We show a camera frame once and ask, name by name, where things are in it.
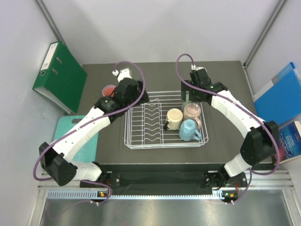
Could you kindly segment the green cup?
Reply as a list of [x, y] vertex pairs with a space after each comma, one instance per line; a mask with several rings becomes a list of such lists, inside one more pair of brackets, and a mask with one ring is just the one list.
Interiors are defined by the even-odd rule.
[[186, 95], [185, 100], [182, 102], [182, 110], [184, 110], [185, 106], [189, 103], [191, 103], [191, 101], [189, 100], [189, 96]]

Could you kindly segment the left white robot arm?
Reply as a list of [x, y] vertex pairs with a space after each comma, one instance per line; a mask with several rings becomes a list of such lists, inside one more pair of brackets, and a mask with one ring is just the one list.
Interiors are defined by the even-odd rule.
[[130, 107], [148, 101], [142, 81], [122, 79], [113, 95], [101, 97], [68, 133], [51, 144], [42, 143], [38, 162], [59, 186], [73, 180], [90, 180], [95, 186], [103, 186], [107, 176], [97, 163], [75, 162], [74, 156], [95, 134], [124, 115]]

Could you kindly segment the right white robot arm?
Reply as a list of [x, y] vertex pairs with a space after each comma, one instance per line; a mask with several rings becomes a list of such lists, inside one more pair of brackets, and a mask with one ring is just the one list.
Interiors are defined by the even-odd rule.
[[218, 170], [220, 186], [231, 186], [237, 175], [276, 156], [279, 132], [274, 121], [266, 122], [253, 115], [222, 83], [212, 83], [206, 68], [192, 65], [190, 77], [190, 80], [181, 82], [182, 99], [208, 103], [223, 114], [244, 138], [240, 153]]

